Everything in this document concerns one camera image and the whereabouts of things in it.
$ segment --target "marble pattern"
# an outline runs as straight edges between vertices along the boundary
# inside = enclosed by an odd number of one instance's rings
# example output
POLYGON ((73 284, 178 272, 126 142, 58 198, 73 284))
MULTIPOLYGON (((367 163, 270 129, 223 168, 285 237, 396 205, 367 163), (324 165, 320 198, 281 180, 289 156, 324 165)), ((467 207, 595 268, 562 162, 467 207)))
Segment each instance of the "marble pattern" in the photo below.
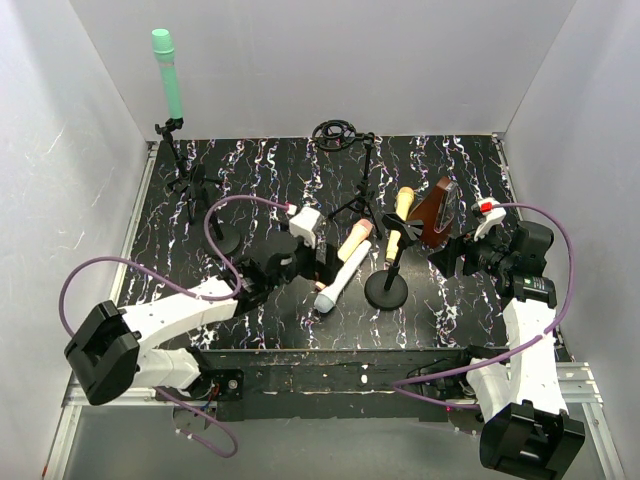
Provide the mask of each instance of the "marble pattern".
MULTIPOLYGON (((325 215, 352 197, 364 161, 364 148, 358 143, 326 153, 308 138, 183 141, 180 148, 190 162, 203 162, 209 175, 223 179, 224 195, 259 195, 309 205, 325 215)), ((161 144, 131 258, 191 288, 218 267, 202 248, 202 222, 190 226, 184 199, 165 189, 176 174, 168 145, 161 144)), ((474 222, 470 207, 477 198, 512 199, 489 136, 377 137, 370 178, 377 189, 376 215, 380 218, 382 212, 393 210, 402 186, 414 188, 421 197, 443 175, 460 186, 456 235, 473 226, 467 220, 474 222)), ((242 253, 249 253, 256 241, 277 227, 275 211, 248 202, 223 208, 220 218, 244 233, 242 253)), ((351 212, 341 213, 327 222, 326 238, 340 244, 357 220, 351 212)), ((510 212, 506 225, 513 227, 515 222, 510 212)), ((409 349, 505 344, 491 280, 484 274, 445 280, 427 261, 430 250, 423 246, 407 250, 401 262, 400 274, 410 290, 405 306, 394 312, 370 307, 364 282, 384 267, 386 237, 377 241, 372 236, 368 258, 329 314, 321 316, 314 310, 312 283, 297 278, 249 314, 190 332, 169 347, 409 349)), ((119 304, 148 302, 170 293, 163 284, 129 271, 119 304)))

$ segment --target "green microphone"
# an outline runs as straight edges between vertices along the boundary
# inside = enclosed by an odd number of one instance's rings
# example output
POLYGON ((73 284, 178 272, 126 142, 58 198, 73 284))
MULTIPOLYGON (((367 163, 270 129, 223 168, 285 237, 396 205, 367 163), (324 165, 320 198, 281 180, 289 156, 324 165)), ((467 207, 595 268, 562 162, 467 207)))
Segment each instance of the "green microphone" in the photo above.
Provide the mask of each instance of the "green microphone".
POLYGON ((180 87, 178 86, 176 67, 173 63, 176 55, 171 34, 164 28, 157 28, 151 32, 151 41, 153 53, 155 53, 158 65, 160 65, 164 92, 169 104, 169 117, 174 120, 181 120, 182 102, 180 100, 180 87))

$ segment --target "round stand base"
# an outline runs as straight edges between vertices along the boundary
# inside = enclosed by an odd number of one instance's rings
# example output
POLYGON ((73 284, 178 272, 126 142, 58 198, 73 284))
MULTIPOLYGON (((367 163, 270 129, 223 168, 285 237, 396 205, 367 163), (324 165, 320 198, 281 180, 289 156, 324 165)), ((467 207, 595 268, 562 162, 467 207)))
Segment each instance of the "round stand base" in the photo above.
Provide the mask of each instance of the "round stand base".
POLYGON ((409 287, 407 282, 400 275, 393 279, 391 288, 384 289, 384 283, 387 281, 386 270, 379 270, 372 274, 364 285, 364 296, 372 307, 380 310, 395 310, 404 305, 409 296, 409 287))
MULTIPOLYGON (((215 230, 211 225, 209 225, 209 233, 211 234, 211 238, 216 244, 216 247, 218 247, 220 252, 222 252, 226 257, 228 255, 232 255, 236 250, 238 250, 240 243, 242 243, 242 236, 240 235, 240 232, 231 225, 227 225, 225 223, 220 223, 219 225, 220 230, 222 230, 222 238, 216 237, 215 230)), ((217 257, 206 238, 204 239, 204 248, 209 255, 217 257)))

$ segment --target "brown wooden metronome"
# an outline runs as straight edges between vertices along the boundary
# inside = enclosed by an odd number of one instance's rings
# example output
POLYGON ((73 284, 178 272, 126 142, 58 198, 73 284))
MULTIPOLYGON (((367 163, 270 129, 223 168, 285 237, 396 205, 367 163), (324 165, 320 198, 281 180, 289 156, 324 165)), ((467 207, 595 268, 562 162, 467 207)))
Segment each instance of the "brown wooden metronome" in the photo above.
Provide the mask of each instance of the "brown wooden metronome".
POLYGON ((420 240, 429 247, 436 248, 449 238, 457 198, 458 184, 442 177, 429 195, 409 213, 407 220, 422 220, 424 223, 420 240))

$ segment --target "white wall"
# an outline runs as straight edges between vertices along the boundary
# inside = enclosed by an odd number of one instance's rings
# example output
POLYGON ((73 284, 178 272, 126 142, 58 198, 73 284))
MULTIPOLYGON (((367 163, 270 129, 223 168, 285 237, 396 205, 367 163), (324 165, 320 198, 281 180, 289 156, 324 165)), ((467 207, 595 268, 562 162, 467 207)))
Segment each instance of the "white wall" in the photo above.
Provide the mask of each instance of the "white wall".
MULTIPOLYGON (((563 326, 591 363, 629 478, 638 456, 640 4, 578 0, 506 137, 518 199, 553 211, 575 242, 563 326)), ((549 274, 564 286, 562 242, 549 274)))
POLYGON ((167 118, 150 32, 176 44, 180 138, 505 131, 575 0, 71 0, 146 139, 167 118))
MULTIPOLYGON (((67 0, 0 2, 0 477, 39 478, 70 369, 57 315, 80 261, 118 254, 146 145, 67 0)), ((74 325, 113 268, 72 287, 74 325)))

